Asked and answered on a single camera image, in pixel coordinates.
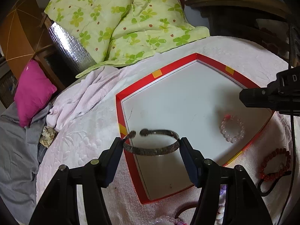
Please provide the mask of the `silver foil insulation panel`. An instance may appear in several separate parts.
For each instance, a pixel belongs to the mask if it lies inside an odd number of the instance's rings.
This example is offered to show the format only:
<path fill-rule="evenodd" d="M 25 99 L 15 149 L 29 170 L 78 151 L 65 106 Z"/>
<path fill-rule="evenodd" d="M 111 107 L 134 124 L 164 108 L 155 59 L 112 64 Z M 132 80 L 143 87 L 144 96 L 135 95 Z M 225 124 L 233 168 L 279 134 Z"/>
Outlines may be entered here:
<path fill-rule="evenodd" d="M 57 50 L 75 74 L 79 74 L 96 64 L 80 42 L 56 22 L 52 23 L 48 32 Z"/>

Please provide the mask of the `small floral pouch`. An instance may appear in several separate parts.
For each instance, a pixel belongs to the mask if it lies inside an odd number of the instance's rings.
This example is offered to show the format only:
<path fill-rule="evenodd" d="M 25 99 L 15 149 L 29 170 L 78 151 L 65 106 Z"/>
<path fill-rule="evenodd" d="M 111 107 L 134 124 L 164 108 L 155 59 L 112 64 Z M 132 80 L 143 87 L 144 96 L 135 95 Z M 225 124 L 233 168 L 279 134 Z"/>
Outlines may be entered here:
<path fill-rule="evenodd" d="M 56 138 L 57 134 L 58 132 L 55 129 L 48 126 L 44 126 L 40 136 L 39 143 L 44 147 L 49 148 L 52 142 L 54 141 L 54 139 Z"/>

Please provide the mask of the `silver metal bangle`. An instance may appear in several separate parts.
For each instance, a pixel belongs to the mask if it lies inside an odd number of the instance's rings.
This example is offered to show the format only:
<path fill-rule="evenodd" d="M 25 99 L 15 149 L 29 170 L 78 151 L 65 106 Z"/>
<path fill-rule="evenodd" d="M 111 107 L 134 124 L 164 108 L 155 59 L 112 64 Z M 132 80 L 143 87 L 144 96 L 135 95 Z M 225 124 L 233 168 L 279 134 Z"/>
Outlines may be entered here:
<path fill-rule="evenodd" d="M 165 135 L 165 136 L 172 137 L 176 141 L 171 145 L 165 147 L 159 147 L 159 148 L 135 147 L 126 143 L 127 140 L 133 139 L 136 136 L 136 131 L 132 130 L 122 139 L 123 149 L 134 155 L 159 156 L 159 155 L 167 155 L 173 153 L 177 151 L 177 149 L 179 149 L 180 146 L 179 135 L 172 130 L 149 130 L 147 128 L 144 128 L 139 132 L 139 135 L 142 137 L 147 137 L 148 135 Z"/>

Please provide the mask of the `green clover pattern quilt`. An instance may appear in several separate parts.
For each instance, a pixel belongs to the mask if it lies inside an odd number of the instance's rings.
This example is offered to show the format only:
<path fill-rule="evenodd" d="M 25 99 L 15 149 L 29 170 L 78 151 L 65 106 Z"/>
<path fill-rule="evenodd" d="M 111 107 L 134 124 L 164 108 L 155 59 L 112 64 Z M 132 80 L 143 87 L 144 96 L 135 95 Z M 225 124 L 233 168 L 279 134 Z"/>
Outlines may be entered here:
<path fill-rule="evenodd" d="M 185 18 L 179 0 L 50 0 L 45 14 L 76 38 L 101 66 L 125 67 L 207 38 L 205 26 Z"/>

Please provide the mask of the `brown wooden wardrobe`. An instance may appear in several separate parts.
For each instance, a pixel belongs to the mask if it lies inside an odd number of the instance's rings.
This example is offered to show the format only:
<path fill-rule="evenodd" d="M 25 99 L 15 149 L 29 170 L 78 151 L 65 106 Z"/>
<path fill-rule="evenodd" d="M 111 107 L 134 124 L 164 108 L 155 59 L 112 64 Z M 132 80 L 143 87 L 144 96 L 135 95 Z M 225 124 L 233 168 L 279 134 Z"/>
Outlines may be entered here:
<path fill-rule="evenodd" d="M 48 29 L 36 0 L 19 0 L 1 22 L 1 49 L 13 75 L 18 79 L 34 59 L 50 79 L 54 74 L 44 56 L 52 51 Z"/>

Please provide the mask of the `wooden bench table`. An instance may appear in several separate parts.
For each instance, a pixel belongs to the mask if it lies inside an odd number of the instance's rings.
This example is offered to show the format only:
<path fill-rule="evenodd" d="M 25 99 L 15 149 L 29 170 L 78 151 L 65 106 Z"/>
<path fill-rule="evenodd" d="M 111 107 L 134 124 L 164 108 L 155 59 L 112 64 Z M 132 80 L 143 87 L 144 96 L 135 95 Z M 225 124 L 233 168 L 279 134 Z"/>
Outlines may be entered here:
<path fill-rule="evenodd" d="M 249 41 L 267 37 L 257 19 L 289 23 L 292 12 L 280 0 L 186 0 L 185 5 L 208 19 L 211 36 L 231 36 Z"/>

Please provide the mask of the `red shallow cardboard tray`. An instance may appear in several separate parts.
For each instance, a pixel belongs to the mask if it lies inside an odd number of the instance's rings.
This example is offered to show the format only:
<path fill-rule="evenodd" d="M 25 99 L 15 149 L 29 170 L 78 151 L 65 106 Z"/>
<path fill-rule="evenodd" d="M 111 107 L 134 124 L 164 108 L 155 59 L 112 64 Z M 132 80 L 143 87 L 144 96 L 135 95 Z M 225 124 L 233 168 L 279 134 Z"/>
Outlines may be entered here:
<path fill-rule="evenodd" d="M 164 66 L 116 94 L 116 113 L 121 137 L 136 131 L 127 143 L 159 148 L 174 143 L 168 136 L 142 137 L 139 132 L 164 129 L 187 137 L 205 158 L 226 166 L 261 134 L 274 111 L 246 108 L 239 100 L 244 88 L 258 88 L 232 68 L 194 53 Z M 244 128 L 241 140 L 228 142 L 221 131 L 226 115 L 232 115 L 231 136 Z M 179 150 L 161 156 L 140 156 L 124 151 L 130 176 L 141 204 L 149 204 L 192 187 Z"/>

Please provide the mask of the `magenta pillow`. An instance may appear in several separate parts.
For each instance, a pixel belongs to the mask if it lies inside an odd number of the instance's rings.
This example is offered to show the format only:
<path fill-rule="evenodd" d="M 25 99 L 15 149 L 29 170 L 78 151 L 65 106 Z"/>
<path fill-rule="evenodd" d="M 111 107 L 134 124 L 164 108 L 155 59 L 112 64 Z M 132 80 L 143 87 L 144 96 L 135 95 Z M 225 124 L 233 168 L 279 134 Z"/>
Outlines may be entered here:
<path fill-rule="evenodd" d="M 47 106 L 56 91 L 56 86 L 46 77 L 39 64 L 31 59 L 20 75 L 14 97 L 20 126 L 30 125 L 33 117 Z"/>

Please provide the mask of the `grey blanket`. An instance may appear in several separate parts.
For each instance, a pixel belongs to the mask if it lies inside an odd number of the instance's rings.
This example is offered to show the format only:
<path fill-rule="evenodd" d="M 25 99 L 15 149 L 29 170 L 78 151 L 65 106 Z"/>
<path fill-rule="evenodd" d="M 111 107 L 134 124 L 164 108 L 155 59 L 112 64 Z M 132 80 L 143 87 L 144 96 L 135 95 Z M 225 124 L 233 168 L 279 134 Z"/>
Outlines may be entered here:
<path fill-rule="evenodd" d="M 52 104 L 21 127 L 16 103 L 1 114 L 1 198 L 14 218 L 29 224 L 36 207 L 36 180 L 46 147 L 39 143 Z"/>

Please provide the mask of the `pale pink bed cover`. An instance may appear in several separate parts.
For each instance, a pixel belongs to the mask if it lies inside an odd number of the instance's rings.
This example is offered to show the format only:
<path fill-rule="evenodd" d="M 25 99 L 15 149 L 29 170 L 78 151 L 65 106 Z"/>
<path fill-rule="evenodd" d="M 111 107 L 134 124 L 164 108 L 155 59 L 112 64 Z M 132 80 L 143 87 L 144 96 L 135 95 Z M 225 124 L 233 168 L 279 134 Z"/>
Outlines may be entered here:
<path fill-rule="evenodd" d="M 59 165 L 66 164 L 70 168 L 85 165 L 97 158 L 104 149 L 119 136 L 119 126 L 116 116 L 115 95 L 163 66 L 187 55 L 199 53 L 217 60 L 240 72 L 254 81 L 260 87 L 275 80 L 276 73 L 287 69 L 288 64 L 272 52 L 255 42 L 234 37 L 209 37 L 190 44 L 172 49 L 162 54 L 146 58 L 138 63 L 121 69 L 120 73 L 112 73 L 111 79 L 117 75 L 117 83 L 108 91 L 103 100 L 85 115 L 68 122 L 46 151 L 37 175 L 37 201 L 49 184 Z M 290 200 L 285 208 L 281 224 L 291 212 L 299 199 L 299 117 L 294 118 L 297 167 L 296 177 Z M 255 182 L 258 163 L 276 146 L 291 150 L 291 130 L 288 116 L 275 114 L 262 135 L 248 147 L 229 167 L 235 164 L 243 165 Z M 269 196 L 264 198 L 271 218 L 276 224 L 287 197 L 291 177 L 283 177 Z M 160 216 L 175 216 L 176 212 L 196 202 L 200 189 L 189 188 L 166 199 L 141 205 L 134 190 L 129 170 L 122 156 L 114 181 L 103 190 L 112 224 L 150 224 Z"/>

